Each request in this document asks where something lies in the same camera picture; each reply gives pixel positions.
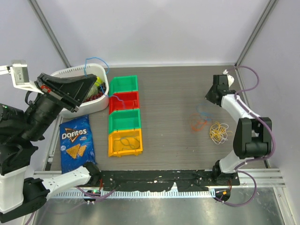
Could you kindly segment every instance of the green plastic bin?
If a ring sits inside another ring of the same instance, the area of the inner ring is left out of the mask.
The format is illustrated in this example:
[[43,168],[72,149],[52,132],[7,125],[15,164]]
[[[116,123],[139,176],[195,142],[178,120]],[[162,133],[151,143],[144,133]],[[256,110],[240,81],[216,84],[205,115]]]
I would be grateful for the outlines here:
[[118,76],[112,79],[109,84],[109,95],[118,92],[138,91],[137,75]]
[[114,111],[108,116],[108,134],[116,130],[141,128],[139,109]]

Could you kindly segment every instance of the white backdrop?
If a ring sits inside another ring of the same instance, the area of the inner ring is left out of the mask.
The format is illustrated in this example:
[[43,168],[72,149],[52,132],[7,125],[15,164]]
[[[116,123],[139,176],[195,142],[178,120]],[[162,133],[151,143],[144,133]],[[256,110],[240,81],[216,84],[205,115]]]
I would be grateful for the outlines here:
[[[255,112],[272,119],[277,149],[270,162],[281,170],[300,224],[299,8],[300,1],[278,1],[242,64],[260,75],[260,85],[247,96]],[[246,88],[253,86],[255,76],[241,72]]]
[[234,63],[268,0],[38,0],[70,63]]
[[[30,79],[33,81],[42,72],[51,74],[64,68],[64,64],[27,1],[1,1],[0,15],[0,65],[9,65],[11,60],[15,59],[26,60]],[[14,88],[10,75],[0,76],[0,85],[0,103],[24,111],[27,109],[28,106],[24,102],[26,91]],[[34,143],[39,150],[31,157],[32,169],[42,169],[52,133],[53,128],[50,127],[44,135],[45,140]]]

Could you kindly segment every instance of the doritos logo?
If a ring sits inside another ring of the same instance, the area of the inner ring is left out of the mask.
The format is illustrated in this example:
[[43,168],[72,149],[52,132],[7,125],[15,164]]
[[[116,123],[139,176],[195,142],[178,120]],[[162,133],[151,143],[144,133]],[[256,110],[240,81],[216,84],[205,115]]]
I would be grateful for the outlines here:
[[71,128],[65,128],[65,133],[61,135],[62,140],[68,138],[73,143],[80,135],[86,135],[88,132],[86,129],[74,130]]

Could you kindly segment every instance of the blue doritos bag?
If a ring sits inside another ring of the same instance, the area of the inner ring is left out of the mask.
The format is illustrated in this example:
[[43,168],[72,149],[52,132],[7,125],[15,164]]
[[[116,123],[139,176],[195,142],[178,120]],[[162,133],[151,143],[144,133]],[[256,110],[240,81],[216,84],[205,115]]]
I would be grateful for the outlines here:
[[60,125],[61,172],[67,173],[95,162],[89,116],[85,115]]

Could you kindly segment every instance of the gray wooden table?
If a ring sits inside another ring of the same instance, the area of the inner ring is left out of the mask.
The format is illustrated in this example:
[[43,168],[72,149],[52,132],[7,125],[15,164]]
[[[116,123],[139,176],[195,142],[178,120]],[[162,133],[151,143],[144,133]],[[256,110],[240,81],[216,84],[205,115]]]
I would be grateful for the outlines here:
[[[226,123],[235,132],[229,113],[204,99],[212,85],[212,76],[231,66],[112,68],[107,75],[137,75],[142,120],[143,153],[139,156],[108,157],[108,108],[90,114],[96,162],[101,170],[211,169],[225,157],[233,145],[216,145],[209,136],[210,126],[192,132],[189,116],[199,111],[213,114],[213,121]],[[232,89],[239,90],[236,79]],[[58,142],[51,170],[60,170]],[[245,168],[264,168],[255,162]]]

